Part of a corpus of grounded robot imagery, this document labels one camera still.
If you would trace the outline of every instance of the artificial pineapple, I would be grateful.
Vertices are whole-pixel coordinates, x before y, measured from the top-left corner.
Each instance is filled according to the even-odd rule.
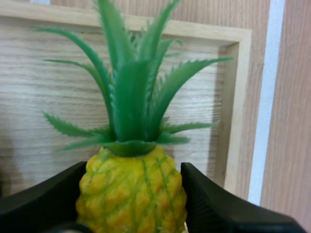
[[[157,79],[159,67],[175,40],[162,33],[173,0],[147,30],[132,35],[110,0],[98,0],[97,10],[110,53],[108,71],[97,53],[74,34],[57,28],[38,32],[62,35],[89,57],[90,64],[47,60],[84,68],[97,83],[107,108],[109,124],[84,130],[49,114],[47,120],[61,133],[84,137],[62,150],[102,146],[86,165],[76,202],[78,221],[95,233],[181,233],[187,216],[181,174],[161,145],[187,143],[174,134],[211,127],[208,123],[172,125],[163,117],[180,87],[206,66],[219,61],[186,62]]]

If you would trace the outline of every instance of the pineapple skin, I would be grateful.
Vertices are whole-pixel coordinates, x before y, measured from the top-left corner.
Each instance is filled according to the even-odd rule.
[[[173,158],[157,146],[141,157],[107,149],[87,162],[77,221],[94,233],[182,233],[187,195]]]

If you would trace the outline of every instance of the pineapple crown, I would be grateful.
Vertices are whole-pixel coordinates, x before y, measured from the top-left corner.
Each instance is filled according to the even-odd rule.
[[[210,123],[172,125],[164,113],[181,86],[208,65],[230,58],[181,63],[164,78],[157,79],[160,65],[169,47],[179,40],[162,39],[163,31],[179,0],[173,0],[148,24],[147,30],[133,34],[125,25],[119,10],[110,0],[96,0],[100,23],[110,54],[109,72],[98,54],[75,34],[59,28],[39,28],[37,32],[54,33],[76,44],[90,59],[90,64],[68,60],[45,60],[74,65],[86,70],[98,85],[109,117],[109,124],[85,130],[53,115],[46,119],[60,133],[85,139],[69,144],[64,150],[94,145],[109,148],[119,156],[139,156],[157,144],[183,144],[180,131],[212,127]]]

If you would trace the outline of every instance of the light wood panel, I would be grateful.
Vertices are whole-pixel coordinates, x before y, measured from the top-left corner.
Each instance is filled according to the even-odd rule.
[[[311,2],[287,0],[261,204],[311,232]]]
[[[52,0],[54,5],[92,8],[91,0]],[[131,15],[152,16],[166,0],[116,0],[122,12]],[[262,79],[269,0],[182,0],[173,18],[211,25],[248,28],[253,31],[249,83],[242,132],[241,154],[236,168],[239,178],[237,195],[247,198],[252,166],[258,103]]]

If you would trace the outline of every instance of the white strip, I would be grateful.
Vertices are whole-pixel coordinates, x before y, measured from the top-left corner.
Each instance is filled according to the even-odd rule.
[[[260,205],[276,85],[285,0],[271,0],[248,201]]]
[[[30,0],[30,3],[50,5],[51,4],[51,0]]]

